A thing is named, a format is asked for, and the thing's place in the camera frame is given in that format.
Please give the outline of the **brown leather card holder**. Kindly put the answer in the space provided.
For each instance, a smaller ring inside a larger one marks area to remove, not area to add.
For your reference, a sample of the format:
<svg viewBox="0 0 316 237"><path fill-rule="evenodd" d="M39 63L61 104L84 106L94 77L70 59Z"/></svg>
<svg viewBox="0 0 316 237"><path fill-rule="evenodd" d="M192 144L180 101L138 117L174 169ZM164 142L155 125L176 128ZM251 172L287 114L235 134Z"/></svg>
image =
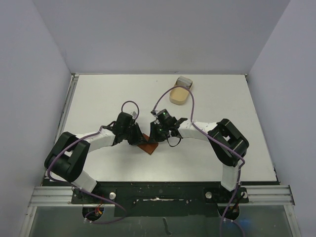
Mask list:
<svg viewBox="0 0 316 237"><path fill-rule="evenodd" d="M141 150L151 155L155 149L158 147L158 142L152 141L148 135L145 133L143 135L143 140L137 144Z"/></svg>

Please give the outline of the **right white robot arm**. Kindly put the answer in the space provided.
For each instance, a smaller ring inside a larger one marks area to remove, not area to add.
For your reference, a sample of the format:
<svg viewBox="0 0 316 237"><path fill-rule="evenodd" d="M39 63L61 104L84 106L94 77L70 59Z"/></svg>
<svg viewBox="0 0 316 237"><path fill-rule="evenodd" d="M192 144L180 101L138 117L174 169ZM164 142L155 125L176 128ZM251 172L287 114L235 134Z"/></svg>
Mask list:
<svg viewBox="0 0 316 237"><path fill-rule="evenodd" d="M192 119L176 119L167 109L151 111L156 118L150 124L149 142L159 143L171 137L208 141L223 165L220 197L230 202L237 197L241 168L249 148L248 140L228 119L220 122L194 122Z"/></svg>

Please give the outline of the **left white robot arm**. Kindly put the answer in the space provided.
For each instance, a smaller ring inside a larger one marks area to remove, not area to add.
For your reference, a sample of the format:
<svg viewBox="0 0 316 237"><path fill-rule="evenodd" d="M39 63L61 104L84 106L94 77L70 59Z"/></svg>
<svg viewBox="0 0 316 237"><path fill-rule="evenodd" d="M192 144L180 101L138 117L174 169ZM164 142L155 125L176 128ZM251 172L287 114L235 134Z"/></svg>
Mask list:
<svg viewBox="0 0 316 237"><path fill-rule="evenodd" d="M99 200L101 191L96 187L97 181L83 170L86 158L92 151L115 146L124 140L132 146L148 141L133 116L124 112L119 113L116 121L100 126L96 132L82 135L64 132L44 162L47 175L50 180L58 182L52 177L53 173L75 188L84 190L83 197L94 203Z"/></svg>

